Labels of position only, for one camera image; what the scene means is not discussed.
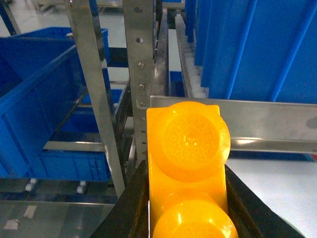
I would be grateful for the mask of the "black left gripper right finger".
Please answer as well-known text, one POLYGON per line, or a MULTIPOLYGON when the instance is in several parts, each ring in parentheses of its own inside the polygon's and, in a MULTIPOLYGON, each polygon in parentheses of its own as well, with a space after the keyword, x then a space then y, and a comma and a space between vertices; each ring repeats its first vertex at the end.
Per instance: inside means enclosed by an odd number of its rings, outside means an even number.
POLYGON ((302 238, 225 166, 229 217, 240 238, 302 238))

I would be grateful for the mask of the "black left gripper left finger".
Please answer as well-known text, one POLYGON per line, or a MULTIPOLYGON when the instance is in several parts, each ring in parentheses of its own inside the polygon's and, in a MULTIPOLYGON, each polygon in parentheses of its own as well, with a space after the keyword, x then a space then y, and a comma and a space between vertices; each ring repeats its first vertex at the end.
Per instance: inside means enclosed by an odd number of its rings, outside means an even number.
POLYGON ((149 236, 149 173, 143 160, 130 183, 92 238, 147 238, 149 236))

